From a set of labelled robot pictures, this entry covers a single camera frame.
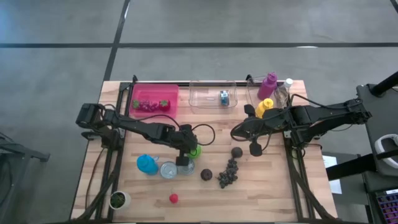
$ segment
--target purple bottle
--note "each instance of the purple bottle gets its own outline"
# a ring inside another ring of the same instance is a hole
[[[269,98],[272,92],[276,89],[278,77],[275,72],[268,73],[267,78],[265,78],[260,86],[259,91],[257,92],[257,97],[260,100],[265,100]]]

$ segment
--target white pot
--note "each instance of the white pot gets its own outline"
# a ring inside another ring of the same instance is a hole
[[[111,197],[112,197],[113,194],[116,194],[116,193],[122,193],[122,194],[124,195],[124,204],[123,204],[121,207],[119,207],[119,208],[114,208],[114,207],[111,205]],[[127,194],[127,193],[125,193],[125,192],[122,192],[122,191],[115,191],[115,192],[113,192],[113,194],[112,194],[111,197],[109,198],[109,206],[110,206],[113,210],[125,209],[125,208],[127,208],[128,206],[130,206],[131,197],[130,197],[129,194]]]

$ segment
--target concrete floor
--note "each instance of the concrete floor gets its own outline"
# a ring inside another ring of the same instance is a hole
[[[123,0],[0,0],[0,43],[111,43]],[[133,0],[121,42],[396,42],[388,0]],[[0,49],[0,131],[51,153],[33,162],[12,223],[68,218],[85,155],[75,124],[96,102],[111,49]],[[324,104],[392,74],[398,48],[119,49],[111,80],[244,79],[276,71],[305,80]],[[328,133],[325,151],[367,154],[364,126]],[[347,212],[345,220],[366,221]]]

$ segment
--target clear plastic container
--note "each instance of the clear plastic container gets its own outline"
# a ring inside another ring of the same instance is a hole
[[[246,90],[246,99],[249,104],[251,104],[254,108],[257,108],[260,102],[262,102],[261,99],[257,96],[257,92],[259,91],[259,88],[261,86],[262,81],[265,79],[265,76],[262,77],[252,77],[247,80],[247,90]],[[277,82],[277,86],[280,86],[283,84],[282,82]],[[274,102],[274,108],[277,107],[276,105],[276,98],[274,96],[274,93],[271,94],[269,97],[272,99]]]
[[[135,101],[150,101],[159,104],[162,100],[170,101],[170,109],[167,111],[154,110],[142,111],[134,108]],[[130,115],[135,118],[145,118],[155,114],[166,114],[175,118],[177,114],[178,104],[178,85],[171,84],[144,84],[137,83],[132,89],[132,97],[130,103]]]
[[[189,105],[197,114],[228,114],[238,104],[234,81],[191,81]]]

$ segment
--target potted plant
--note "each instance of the potted plant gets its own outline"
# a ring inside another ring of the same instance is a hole
[[[130,205],[130,203],[131,203],[130,195],[122,191],[113,192],[109,200],[109,206],[113,210],[127,208]]]

